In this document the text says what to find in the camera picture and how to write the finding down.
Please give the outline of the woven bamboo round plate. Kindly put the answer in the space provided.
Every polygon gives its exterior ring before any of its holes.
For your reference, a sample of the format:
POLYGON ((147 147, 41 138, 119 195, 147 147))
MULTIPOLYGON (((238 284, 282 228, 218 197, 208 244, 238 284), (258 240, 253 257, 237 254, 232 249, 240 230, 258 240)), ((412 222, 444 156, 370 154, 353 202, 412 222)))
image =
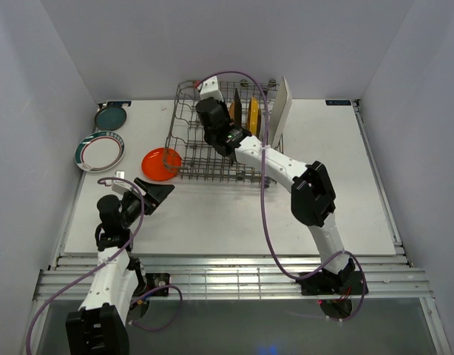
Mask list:
POLYGON ((234 121, 234 119, 235 119, 235 103, 233 101, 230 103, 230 106, 228 108, 228 113, 229 113, 230 119, 232 121, 234 121))

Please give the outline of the green square glazed plate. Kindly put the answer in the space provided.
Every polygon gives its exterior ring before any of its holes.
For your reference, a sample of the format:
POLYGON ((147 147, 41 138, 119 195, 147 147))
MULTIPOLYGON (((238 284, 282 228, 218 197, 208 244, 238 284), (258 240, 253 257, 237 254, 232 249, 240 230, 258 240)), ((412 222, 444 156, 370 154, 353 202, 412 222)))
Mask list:
POLYGON ((242 126, 242 104, 238 89, 234 91, 234 102, 231 105, 233 112, 233 120, 237 126, 242 126))

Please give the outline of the yellow polka dot plate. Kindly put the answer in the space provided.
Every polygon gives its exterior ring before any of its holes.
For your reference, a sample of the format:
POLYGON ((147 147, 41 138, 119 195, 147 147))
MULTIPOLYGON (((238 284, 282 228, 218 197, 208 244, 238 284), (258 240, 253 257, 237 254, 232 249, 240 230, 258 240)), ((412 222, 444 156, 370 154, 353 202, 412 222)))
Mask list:
POLYGON ((262 113, 259 101, 255 97, 251 97, 248 105, 246 128, 252 135, 256 136, 257 138, 260 136, 261 121, 262 113))

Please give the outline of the white plate striped rim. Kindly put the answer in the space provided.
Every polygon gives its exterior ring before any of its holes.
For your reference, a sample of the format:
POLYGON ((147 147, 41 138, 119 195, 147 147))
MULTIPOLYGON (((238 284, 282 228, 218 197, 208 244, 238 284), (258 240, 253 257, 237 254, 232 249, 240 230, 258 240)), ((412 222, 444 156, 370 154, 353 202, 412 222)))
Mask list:
POLYGON ((94 132, 77 146, 75 164, 85 172, 105 172, 123 159, 125 151, 125 142, 119 134, 94 132))

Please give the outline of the white rectangular plate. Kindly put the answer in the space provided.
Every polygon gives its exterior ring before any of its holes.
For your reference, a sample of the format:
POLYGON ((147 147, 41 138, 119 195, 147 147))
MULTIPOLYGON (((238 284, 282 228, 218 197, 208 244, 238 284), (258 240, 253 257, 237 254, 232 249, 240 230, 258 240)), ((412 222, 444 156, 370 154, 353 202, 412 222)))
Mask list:
POLYGON ((285 77, 282 77, 268 122, 268 145, 272 148, 279 144, 291 105, 291 90, 285 77))

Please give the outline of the dark teal round plate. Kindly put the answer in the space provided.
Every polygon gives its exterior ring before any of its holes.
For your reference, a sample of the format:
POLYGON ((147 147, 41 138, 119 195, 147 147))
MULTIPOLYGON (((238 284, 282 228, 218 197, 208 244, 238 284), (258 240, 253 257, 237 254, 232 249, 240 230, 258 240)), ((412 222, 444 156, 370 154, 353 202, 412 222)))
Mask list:
POLYGON ((126 111, 121 106, 106 106, 95 115, 95 125, 100 130, 115 131, 126 123, 126 119, 126 111))

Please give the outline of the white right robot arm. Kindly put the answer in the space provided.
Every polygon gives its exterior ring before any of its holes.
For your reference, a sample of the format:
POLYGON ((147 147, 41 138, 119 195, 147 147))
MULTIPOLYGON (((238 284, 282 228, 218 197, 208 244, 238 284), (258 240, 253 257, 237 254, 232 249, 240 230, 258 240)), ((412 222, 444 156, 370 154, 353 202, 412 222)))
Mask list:
POLYGON ((291 195, 291 213, 308 227, 319 252, 318 271, 302 274, 296 281, 309 294, 341 294, 351 284, 355 271, 345 252, 335 220, 335 191, 325 166, 291 159, 263 144, 247 129, 234 124, 226 105, 215 98, 199 101, 196 111, 204 128, 204 139, 217 153, 259 170, 291 195))

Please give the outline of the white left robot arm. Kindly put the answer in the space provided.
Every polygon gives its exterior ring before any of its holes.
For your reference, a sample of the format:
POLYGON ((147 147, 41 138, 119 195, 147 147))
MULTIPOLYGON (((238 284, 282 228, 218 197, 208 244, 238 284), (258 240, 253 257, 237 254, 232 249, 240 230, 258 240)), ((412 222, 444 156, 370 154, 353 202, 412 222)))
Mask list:
POLYGON ((128 354, 126 323, 146 313, 148 298, 166 295, 173 286, 162 277, 145 273, 132 256, 136 231, 174 190, 173 185, 153 184, 139 178, 102 178, 113 193, 97 202, 100 224, 95 230, 98 264, 92 284, 77 311, 67 315, 66 331, 71 354, 128 354))

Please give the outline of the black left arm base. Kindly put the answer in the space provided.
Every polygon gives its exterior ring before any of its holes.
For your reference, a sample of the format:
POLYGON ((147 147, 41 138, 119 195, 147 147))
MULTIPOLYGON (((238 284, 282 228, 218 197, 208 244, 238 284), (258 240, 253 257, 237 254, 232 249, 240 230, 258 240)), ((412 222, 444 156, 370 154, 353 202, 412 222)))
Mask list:
MULTIPOLYGON (((171 275, 169 273, 146 273, 146 287, 144 291, 151 291, 154 288, 159 288, 170 284, 171 275)), ((156 291, 154 297, 167 297, 169 290, 164 288, 160 291, 156 291)))

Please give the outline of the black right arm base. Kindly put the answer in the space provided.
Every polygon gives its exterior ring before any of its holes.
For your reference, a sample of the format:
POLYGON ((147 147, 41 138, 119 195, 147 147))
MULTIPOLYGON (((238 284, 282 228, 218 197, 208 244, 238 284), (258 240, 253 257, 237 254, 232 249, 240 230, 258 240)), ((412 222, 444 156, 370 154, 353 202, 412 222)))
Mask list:
POLYGON ((300 285, 303 296, 368 294, 368 287, 364 285, 362 274, 359 271, 338 275, 322 270, 312 277, 297 280, 296 283, 300 285))

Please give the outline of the orange round plate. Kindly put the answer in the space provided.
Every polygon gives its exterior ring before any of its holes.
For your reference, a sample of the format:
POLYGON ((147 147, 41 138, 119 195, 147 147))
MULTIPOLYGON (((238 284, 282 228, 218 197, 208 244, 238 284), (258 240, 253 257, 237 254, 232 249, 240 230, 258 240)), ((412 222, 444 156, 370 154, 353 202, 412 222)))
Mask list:
POLYGON ((144 175, 153 181, 162 182, 177 176, 182 158, 171 148, 157 148, 147 153, 141 162, 144 175))

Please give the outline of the black label back left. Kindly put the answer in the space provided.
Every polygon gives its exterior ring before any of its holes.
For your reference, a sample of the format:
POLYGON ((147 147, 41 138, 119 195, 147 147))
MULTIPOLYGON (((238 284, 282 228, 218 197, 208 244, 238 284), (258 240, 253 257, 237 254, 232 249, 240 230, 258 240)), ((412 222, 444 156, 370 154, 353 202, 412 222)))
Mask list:
POLYGON ((107 106, 130 107, 131 105, 132 101, 107 101, 105 103, 99 103, 98 107, 102 109, 107 106))

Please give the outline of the black xdof label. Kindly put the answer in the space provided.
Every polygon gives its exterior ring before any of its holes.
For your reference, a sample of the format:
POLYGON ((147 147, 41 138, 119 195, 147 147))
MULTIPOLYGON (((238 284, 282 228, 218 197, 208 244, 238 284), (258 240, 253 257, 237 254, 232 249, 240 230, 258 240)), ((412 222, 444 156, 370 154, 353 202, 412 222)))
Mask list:
POLYGON ((352 102, 350 100, 326 100, 325 104, 327 106, 333 106, 333 107, 346 107, 346 106, 351 106, 352 102))

